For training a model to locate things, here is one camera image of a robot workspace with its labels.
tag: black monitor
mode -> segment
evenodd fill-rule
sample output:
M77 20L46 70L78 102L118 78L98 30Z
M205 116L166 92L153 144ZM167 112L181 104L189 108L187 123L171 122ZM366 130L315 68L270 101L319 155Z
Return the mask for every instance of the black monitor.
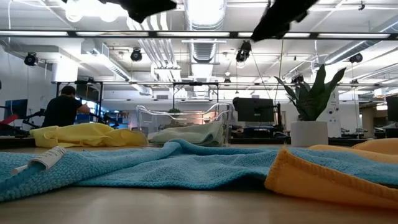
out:
M5 104L4 119L13 114L18 115L18 119L24 119L27 111L27 99L25 100L7 100Z
M238 121L274 122L272 99L238 98L236 108Z
M398 121L398 96L388 96L387 101L387 116L389 121Z

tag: red object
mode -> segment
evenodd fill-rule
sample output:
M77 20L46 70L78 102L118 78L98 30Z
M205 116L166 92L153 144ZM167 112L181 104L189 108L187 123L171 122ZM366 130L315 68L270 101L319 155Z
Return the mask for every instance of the red object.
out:
M18 119L18 115L14 114L14 115L9 116L8 118L6 118L6 119L3 120L3 121L0 121L0 123L2 123L2 124L9 124L9 123L15 121L16 119Z

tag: clear plastic bin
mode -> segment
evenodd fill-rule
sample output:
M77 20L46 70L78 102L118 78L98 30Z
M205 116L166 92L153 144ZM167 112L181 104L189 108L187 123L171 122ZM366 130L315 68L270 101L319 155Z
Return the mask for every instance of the clear plastic bin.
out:
M137 127L154 145L173 138L202 146L226 146L230 137L233 106L216 103L206 111L168 113L137 106Z

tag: teal towel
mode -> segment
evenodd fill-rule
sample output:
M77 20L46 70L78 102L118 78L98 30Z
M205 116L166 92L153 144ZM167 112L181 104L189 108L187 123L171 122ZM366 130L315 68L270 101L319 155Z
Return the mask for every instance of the teal towel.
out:
M162 149L67 151L47 171L36 164L15 176L11 170L27 164L34 155L3 152L0 153L0 202L68 185L214 189L232 182L236 184L242 177L265 180L278 150L278 147L201 147L176 139ZM290 151L345 174L379 184L398 185L398 165L395 164L371 161L350 152L293 147Z
M184 139L199 146L219 146L223 143L223 123L193 125L181 128L167 128L157 133L149 141L152 144L165 144L171 139Z

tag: wooden table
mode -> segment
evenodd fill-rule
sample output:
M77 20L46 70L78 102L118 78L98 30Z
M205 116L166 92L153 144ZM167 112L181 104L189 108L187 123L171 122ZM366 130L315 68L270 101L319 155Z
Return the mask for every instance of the wooden table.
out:
M38 153L45 150L30 148L8 151ZM396 224L398 212L286 197L267 190L65 187L0 204L0 223Z

